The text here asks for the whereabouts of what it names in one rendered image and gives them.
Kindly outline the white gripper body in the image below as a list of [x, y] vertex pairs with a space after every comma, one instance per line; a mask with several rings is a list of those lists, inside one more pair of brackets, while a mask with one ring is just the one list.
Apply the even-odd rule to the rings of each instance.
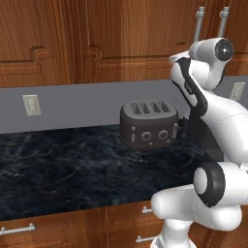
[[180, 64], [185, 64], [188, 59], [190, 59], [190, 54], [188, 50], [185, 50], [183, 52], [179, 52], [177, 54], [171, 55], [169, 57], [169, 62], [171, 65], [173, 65], [175, 62], [178, 62]]

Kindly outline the dark grey four-slot toaster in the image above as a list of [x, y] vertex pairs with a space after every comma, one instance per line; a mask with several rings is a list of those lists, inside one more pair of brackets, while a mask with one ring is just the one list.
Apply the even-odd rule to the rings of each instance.
[[138, 150], [168, 147], [178, 129], [177, 109], [163, 100], [127, 103], [120, 110], [120, 137]]

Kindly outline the wooden drawer front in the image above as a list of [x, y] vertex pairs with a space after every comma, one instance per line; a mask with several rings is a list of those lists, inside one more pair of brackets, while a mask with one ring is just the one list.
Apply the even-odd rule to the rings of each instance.
[[89, 248], [83, 210], [1, 221], [0, 229], [27, 227], [36, 230], [0, 235], [0, 248]]
[[161, 229], [162, 222], [142, 223], [132, 226], [114, 228], [107, 234], [108, 248], [149, 248], [151, 241], [136, 243], [137, 236], [157, 236]]
[[106, 208], [106, 218], [109, 223], [122, 224], [131, 221], [157, 220], [157, 217], [151, 213], [142, 213], [143, 207], [151, 208], [150, 201], [137, 201], [132, 203], [108, 206]]

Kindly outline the wooden wall cabinet door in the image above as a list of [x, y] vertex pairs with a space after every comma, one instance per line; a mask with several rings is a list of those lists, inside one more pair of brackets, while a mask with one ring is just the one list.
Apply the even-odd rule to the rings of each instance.
[[225, 69], [226, 76], [248, 76], [248, 0], [211, 0], [213, 7], [209, 26], [209, 37], [217, 36], [220, 12], [229, 8], [223, 37], [234, 47], [232, 60]]
[[208, 0], [77, 0], [75, 80], [110, 82], [169, 76], [169, 57], [193, 42]]
[[71, 82], [62, 0], [0, 0], [0, 88]]

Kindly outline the beige wall outlet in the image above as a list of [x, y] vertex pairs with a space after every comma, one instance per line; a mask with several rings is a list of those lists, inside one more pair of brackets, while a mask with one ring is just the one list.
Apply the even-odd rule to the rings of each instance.
[[239, 101], [242, 96], [244, 87], [245, 87], [245, 82], [236, 82], [233, 85], [230, 98], [232, 100]]
[[22, 99], [28, 116], [42, 114], [37, 95], [23, 95]]

